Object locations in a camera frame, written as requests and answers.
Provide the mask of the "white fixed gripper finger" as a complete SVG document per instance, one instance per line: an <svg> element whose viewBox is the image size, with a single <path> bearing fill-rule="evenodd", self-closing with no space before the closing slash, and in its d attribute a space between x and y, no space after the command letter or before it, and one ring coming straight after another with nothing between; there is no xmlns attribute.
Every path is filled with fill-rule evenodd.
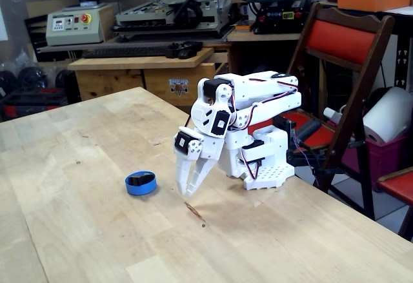
<svg viewBox="0 0 413 283"><path fill-rule="evenodd" d="M216 165L214 159L198 159L190 182L186 187L186 196L192 196L200 187L210 170Z"/></svg>

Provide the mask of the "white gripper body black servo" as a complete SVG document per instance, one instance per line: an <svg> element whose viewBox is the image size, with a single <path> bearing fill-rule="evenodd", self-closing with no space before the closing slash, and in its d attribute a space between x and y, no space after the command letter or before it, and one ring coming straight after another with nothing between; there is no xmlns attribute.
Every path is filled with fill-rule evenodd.
<svg viewBox="0 0 413 283"><path fill-rule="evenodd" d="M198 128L180 126L178 133L174 136L174 151L176 138L184 138L186 140L185 144L195 139L199 140L202 145L200 159L214 159L217 161L224 145L224 139L222 138L209 136Z"/></svg>

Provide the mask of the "white moving gripper finger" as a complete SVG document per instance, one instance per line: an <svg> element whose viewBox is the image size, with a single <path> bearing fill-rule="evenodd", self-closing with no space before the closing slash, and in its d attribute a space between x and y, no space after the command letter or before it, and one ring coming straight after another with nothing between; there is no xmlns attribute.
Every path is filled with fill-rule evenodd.
<svg viewBox="0 0 413 283"><path fill-rule="evenodd" d="M185 144L185 142L186 140L184 138L175 139L176 183L180 194L191 196L203 181L198 161L201 155L202 145L197 139L189 141L187 144ZM196 162L196 167L190 182L188 182L193 162Z"/></svg>

